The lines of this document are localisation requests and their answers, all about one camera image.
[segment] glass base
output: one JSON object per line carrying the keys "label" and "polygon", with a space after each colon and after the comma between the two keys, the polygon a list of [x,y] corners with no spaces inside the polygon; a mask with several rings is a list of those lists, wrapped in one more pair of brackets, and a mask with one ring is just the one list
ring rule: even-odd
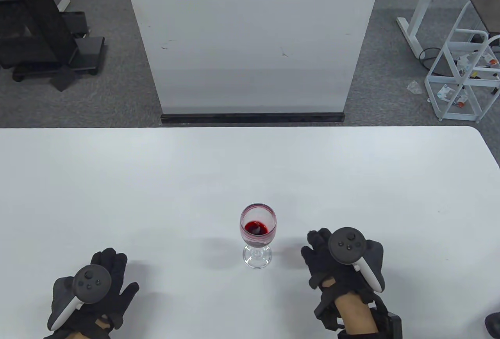
{"label": "glass base", "polygon": [[243,260],[252,269],[262,269],[271,262],[271,248],[269,246],[254,248],[247,245],[243,248]]}

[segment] glass stem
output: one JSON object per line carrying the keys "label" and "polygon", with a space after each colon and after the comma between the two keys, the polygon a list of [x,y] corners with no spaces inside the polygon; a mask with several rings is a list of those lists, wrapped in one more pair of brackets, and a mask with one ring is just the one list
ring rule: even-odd
{"label": "glass stem", "polygon": [[259,259],[262,258],[262,254],[264,252],[262,251],[262,248],[252,248],[252,257]]}

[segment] gray carpet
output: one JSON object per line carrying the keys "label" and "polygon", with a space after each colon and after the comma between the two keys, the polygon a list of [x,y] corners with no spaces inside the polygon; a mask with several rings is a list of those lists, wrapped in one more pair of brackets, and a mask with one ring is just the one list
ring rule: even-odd
{"label": "gray carpet", "polygon": [[[466,1],[433,1],[418,33],[424,48],[441,47]],[[427,95],[415,95],[406,89],[413,80],[424,88],[426,71],[411,53],[395,19],[409,19],[416,2],[375,2],[343,125],[471,125],[481,132],[500,161],[500,102],[479,125],[439,122],[426,101]],[[107,38],[102,74],[83,77],[59,93],[48,79],[18,84],[8,72],[0,71],[0,127],[159,126],[161,107],[130,0],[71,0],[68,10],[85,11],[92,35]],[[488,96],[484,92],[480,100]]]}

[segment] black monitor stand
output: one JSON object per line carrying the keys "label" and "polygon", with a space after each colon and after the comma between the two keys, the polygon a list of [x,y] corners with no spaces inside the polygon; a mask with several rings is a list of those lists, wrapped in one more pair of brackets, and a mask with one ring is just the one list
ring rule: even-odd
{"label": "black monitor stand", "polygon": [[14,81],[61,70],[98,74],[105,38],[75,38],[54,0],[0,0],[0,21],[0,64],[14,67]]}

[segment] black glove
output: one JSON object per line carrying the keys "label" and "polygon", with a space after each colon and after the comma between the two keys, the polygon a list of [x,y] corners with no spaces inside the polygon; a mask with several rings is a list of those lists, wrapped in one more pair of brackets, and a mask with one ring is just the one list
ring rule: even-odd
{"label": "black glove", "polygon": [[[107,295],[95,304],[84,304],[80,310],[75,310],[61,328],[45,339],[64,339],[74,332],[80,332],[90,339],[109,339],[109,332],[114,328],[119,329],[123,324],[123,315],[139,291],[139,285],[134,282],[120,294],[127,265],[126,255],[116,254],[113,248],[107,248],[93,255],[91,264],[103,266],[111,275],[111,287]],[[71,286],[72,280],[73,277],[66,278],[65,285]],[[95,323],[98,319],[109,324],[110,328],[99,327]]]}
{"label": "black glove", "polygon": [[364,280],[361,273],[356,272],[351,265],[340,264],[330,254],[328,240],[331,235],[332,233],[327,228],[310,231],[307,234],[307,242],[311,244],[312,249],[304,246],[300,253],[311,273],[309,285],[312,289],[320,287],[325,292],[321,284],[333,277],[335,283],[328,287],[327,291],[329,298],[335,300],[339,296],[353,291],[359,294],[365,303],[370,303],[373,301],[371,297],[373,289]]}

